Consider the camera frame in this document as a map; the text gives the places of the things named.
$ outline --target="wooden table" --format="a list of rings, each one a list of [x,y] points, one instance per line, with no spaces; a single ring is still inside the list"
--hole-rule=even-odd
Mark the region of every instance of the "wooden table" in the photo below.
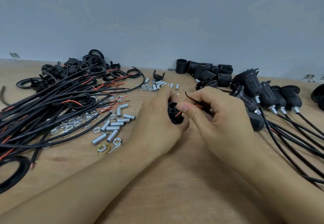
[[[13,103],[34,93],[33,90],[22,90],[15,83],[28,77],[37,77],[41,66],[48,62],[40,61],[6,61],[0,62],[0,84],[7,87],[5,97]],[[152,69],[142,69],[145,77],[152,79]],[[184,99],[184,91],[192,92],[195,80],[188,74],[176,74],[165,71],[165,81],[180,85],[180,100]],[[301,112],[320,129],[323,111],[310,99],[315,84],[283,80],[276,78],[260,78],[272,80],[274,85],[295,84],[301,87],[300,96],[303,100]],[[134,87],[141,78],[129,79],[125,87]],[[152,98],[154,92],[135,90],[129,94],[127,114],[136,115],[143,99]],[[284,120],[266,112],[268,118],[279,125],[298,133]],[[291,114],[295,121],[306,125],[297,115]],[[120,137],[127,142],[132,130],[133,121],[123,127]],[[285,160],[278,152],[269,134],[264,130],[258,133],[260,143],[278,160]],[[75,172],[87,167],[100,159],[96,147],[91,140],[96,135],[92,132],[76,141],[44,150],[34,170],[13,188],[0,195],[0,213],[5,212],[42,192]],[[324,171],[324,164],[315,156],[300,147],[298,151],[310,162]],[[309,170],[294,155],[292,158],[310,174]],[[0,181],[6,179],[16,169],[12,163],[0,169]],[[183,138],[165,156],[150,165],[138,175],[106,208],[96,223],[282,223],[278,216],[241,176],[229,166],[214,157],[206,148],[196,126],[191,122],[190,128]]]

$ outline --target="metal nut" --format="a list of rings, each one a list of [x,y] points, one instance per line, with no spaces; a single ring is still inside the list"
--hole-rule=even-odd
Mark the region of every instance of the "metal nut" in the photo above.
[[[73,123],[73,126],[74,126],[74,127],[77,127],[77,126],[79,126],[80,124],[81,124],[80,121],[75,121],[75,122]]]
[[[121,138],[115,138],[115,139],[112,141],[112,143],[113,143],[114,145],[117,145],[118,143],[121,143],[121,142],[122,142]]]
[[[72,128],[73,128],[73,125],[70,124],[70,125],[67,125],[64,129],[67,131],[70,131]]]
[[[68,121],[67,121],[67,124],[73,124],[75,122],[75,119],[69,119]]]
[[[58,128],[53,128],[50,132],[51,135],[56,135],[59,133],[59,129]]]
[[[67,122],[64,122],[59,125],[59,128],[65,128],[66,126],[67,126]]]
[[[101,127],[95,127],[95,128],[93,129],[93,132],[94,132],[94,133],[100,133],[100,129],[101,129]]]

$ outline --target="electrical component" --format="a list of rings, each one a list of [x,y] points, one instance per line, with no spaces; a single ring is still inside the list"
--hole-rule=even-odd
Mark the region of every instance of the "electrical component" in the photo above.
[[[259,95],[262,94],[262,86],[257,77],[258,69],[246,70],[234,77],[234,79],[244,86],[245,94],[254,98],[257,103],[260,103]]]
[[[176,73],[184,74],[188,70],[188,61],[185,59],[178,59],[176,62]]]
[[[273,114],[277,114],[277,110],[275,109],[277,98],[270,88],[270,82],[261,82],[262,94],[260,95],[260,104],[262,107],[267,107]]]
[[[177,103],[170,102],[168,103],[168,115],[172,123],[181,124],[184,120],[181,112],[176,108]]]
[[[239,86],[237,89],[231,91],[229,93],[229,95],[241,99],[243,101],[243,103],[245,104],[245,106],[247,107],[248,111],[250,111],[250,112],[256,111],[257,106],[258,106],[257,103],[244,93],[243,86]]]
[[[161,80],[163,80],[164,75],[165,75],[165,73],[163,73],[163,75],[158,75],[158,74],[156,74],[156,70],[154,70],[152,76],[153,76],[153,78],[154,78],[156,81],[161,81]]]
[[[127,114],[124,114],[123,117],[124,117],[124,118],[129,118],[129,119],[131,119],[131,120],[135,120],[135,119],[136,119],[136,116],[127,115]]]
[[[299,92],[300,88],[295,85],[288,85],[280,88],[280,93],[287,102],[287,110],[293,110],[295,113],[299,112],[299,108],[303,105],[298,95]]]

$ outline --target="metal fitting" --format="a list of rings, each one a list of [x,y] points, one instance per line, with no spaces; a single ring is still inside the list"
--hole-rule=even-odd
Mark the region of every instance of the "metal fitting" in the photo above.
[[[80,124],[81,124],[80,121],[75,121],[75,122],[73,123],[73,126],[74,126],[74,127],[77,127],[77,126],[79,126]]]
[[[78,116],[78,117],[76,118],[77,121],[83,121],[83,119],[84,119],[83,116]]]
[[[56,135],[59,133],[59,129],[58,128],[53,128],[51,131],[50,131],[50,134],[51,135]]]
[[[286,109],[284,107],[280,107],[279,111],[281,112],[281,114],[286,115]]]
[[[100,129],[101,132],[105,132],[106,128],[109,126],[110,120],[106,121],[105,124],[103,124],[102,128]]]
[[[299,113],[299,107],[297,107],[297,106],[292,107],[291,110],[292,110],[295,114]]]
[[[114,131],[114,130],[120,130],[120,126],[115,126],[115,127],[112,127],[112,126],[108,126],[106,128],[106,132],[111,132],[111,131]]]
[[[70,125],[67,125],[64,129],[67,131],[70,131],[72,128],[73,128],[73,125],[70,124]]]
[[[129,119],[131,119],[131,120],[135,120],[135,119],[136,119],[136,116],[127,115],[127,114],[124,114],[123,117],[124,117],[124,118],[129,118]]]
[[[100,133],[100,129],[101,129],[101,127],[95,127],[95,128],[93,129],[93,132],[94,132],[94,133]]]
[[[67,121],[67,124],[73,124],[75,122],[75,119],[69,119],[68,121]]]
[[[120,126],[120,127],[123,127],[125,124],[124,124],[124,122],[112,122],[111,123],[111,126]]]
[[[117,108],[117,117],[121,117],[122,116],[122,109],[121,108]]]
[[[124,109],[124,108],[127,108],[127,107],[128,107],[128,104],[123,104],[123,105],[118,106],[118,108],[121,108],[121,109]]]
[[[103,133],[99,137],[96,137],[94,140],[91,141],[93,145],[98,144],[100,141],[104,140],[107,137],[107,133]]]
[[[118,134],[118,130],[114,130],[107,138],[107,142],[111,143],[117,134]]]
[[[65,128],[66,126],[67,126],[67,122],[64,122],[59,125],[59,128]]]
[[[276,106],[275,105],[270,106],[269,107],[269,110],[271,111],[271,113],[273,113],[275,115],[278,113],[277,110],[276,110]]]
[[[117,122],[130,123],[131,119],[129,119],[129,118],[120,118],[120,119],[117,119]]]
[[[122,142],[121,138],[115,138],[115,139],[112,141],[112,143],[113,143],[114,145],[117,145],[117,144],[119,144],[119,143],[121,143],[121,142]]]

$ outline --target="gray wall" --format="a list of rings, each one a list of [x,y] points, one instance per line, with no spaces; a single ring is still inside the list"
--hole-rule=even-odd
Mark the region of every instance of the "gray wall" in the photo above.
[[[0,0],[0,58],[168,68],[184,58],[235,72],[324,72],[324,0]]]

